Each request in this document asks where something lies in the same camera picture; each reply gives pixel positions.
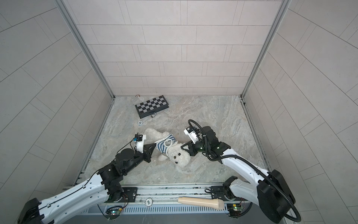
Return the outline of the blue white striped sweater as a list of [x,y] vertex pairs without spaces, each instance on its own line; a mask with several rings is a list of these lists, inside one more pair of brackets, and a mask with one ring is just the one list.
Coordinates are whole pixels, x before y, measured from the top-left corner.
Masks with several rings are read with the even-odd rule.
[[167,137],[158,140],[155,142],[156,149],[163,155],[167,154],[167,151],[170,147],[177,144],[177,140],[175,137],[170,133]]

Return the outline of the white teddy bear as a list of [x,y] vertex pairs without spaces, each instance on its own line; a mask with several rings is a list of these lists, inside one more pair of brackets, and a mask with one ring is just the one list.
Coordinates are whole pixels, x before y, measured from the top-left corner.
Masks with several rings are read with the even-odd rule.
[[160,152],[158,159],[165,161],[169,159],[174,165],[184,168],[190,162],[190,154],[182,149],[182,143],[178,143],[172,133],[159,132],[153,128],[145,130],[147,140],[156,144],[156,149]]

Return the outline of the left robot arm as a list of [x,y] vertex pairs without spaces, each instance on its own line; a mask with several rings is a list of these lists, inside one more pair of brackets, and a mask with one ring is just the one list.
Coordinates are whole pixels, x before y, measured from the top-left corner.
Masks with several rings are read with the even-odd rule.
[[94,205],[119,201],[124,193],[120,182],[141,162],[150,162],[155,147],[152,143],[144,145],[142,151],[124,149],[84,182],[42,201],[27,201],[17,223],[62,224]]

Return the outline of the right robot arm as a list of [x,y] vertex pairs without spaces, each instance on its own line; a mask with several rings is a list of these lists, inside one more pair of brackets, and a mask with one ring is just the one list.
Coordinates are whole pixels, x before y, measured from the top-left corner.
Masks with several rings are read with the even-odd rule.
[[223,184],[223,194],[227,199],[243,198],[256,204],[268,219],[277,224],[284,217],[301,222],[296,200],[279,171],[262,169],[244,159],[228,144],[219,141],[209,126],[189,126],[184,133],[191,139],[186,143],[191,156],[202,152],[210,161],[218,161],[246,180],[243,182],[235,176],[227,179]]

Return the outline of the black white chessboard box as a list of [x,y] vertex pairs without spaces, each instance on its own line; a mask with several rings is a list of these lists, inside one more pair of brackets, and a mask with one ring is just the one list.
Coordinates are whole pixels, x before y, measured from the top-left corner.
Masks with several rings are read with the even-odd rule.
[[167,102],[166,98],[161,95],[153,99],[144,101],[142,103],[136,104],[135,108],[139,117],[142,119],[144,117],[150,116],[154,113],[169,108],[169,103]]

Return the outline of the right circuit board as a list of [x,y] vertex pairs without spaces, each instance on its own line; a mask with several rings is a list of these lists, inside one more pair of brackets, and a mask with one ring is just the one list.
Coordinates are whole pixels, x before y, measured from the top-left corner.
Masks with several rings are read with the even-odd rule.
[[241,216],[243,207],[240,204],[227,204],[228,216],[232,218],[238,218]]

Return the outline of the circuit board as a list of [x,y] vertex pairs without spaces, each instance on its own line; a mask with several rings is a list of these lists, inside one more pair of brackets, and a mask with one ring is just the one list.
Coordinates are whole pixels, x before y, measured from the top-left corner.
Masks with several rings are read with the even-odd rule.
[[227,204],[228,216],[232,218],[238,218],[241,216],[243,207],[240,204]]
[[124,209],[123,206],[113,206],[111,208],[108,208],[106,210],[105,214],[106,214],[106,216],[108,216],[109,220],[115,220],[120,216],[123,209]]

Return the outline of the left circuit board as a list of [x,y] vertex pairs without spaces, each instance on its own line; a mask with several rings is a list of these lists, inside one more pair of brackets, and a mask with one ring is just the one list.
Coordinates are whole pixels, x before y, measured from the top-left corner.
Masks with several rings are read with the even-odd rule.
[[113,206],[111,208],[108,208],[106,210],[105,214],[106,214],[106,216],[108,216],[109,220],[115,220],[120,216],[123,209],[124,209],[123,206]]

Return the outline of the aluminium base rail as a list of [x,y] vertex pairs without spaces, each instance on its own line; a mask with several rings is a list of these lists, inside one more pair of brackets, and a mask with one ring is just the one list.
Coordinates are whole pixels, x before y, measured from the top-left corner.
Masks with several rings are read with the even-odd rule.
[[123,195],[119,201],[111,203],[100,203],[110,205],[143,205],[147,198],[153,199],[153,205],[157,204],[178,204],[179,197],[194,197],[205,199],[221,199],[226,203],[249,202],[258,204],[257,194],[254,187],[246,182],[234,181],[230,190],[235,196],[229,199],[223,193],[223,186],[220,183],[210,184],[159,184],[159,185],[125,185]]

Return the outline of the poker chip on rail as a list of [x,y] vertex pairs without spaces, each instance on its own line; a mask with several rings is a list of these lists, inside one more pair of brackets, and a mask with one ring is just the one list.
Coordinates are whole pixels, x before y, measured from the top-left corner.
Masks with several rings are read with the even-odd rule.
[[153,199],[152,198],[147,198],[145,200],[145,206],[146,207],[151,207],[153,205]]

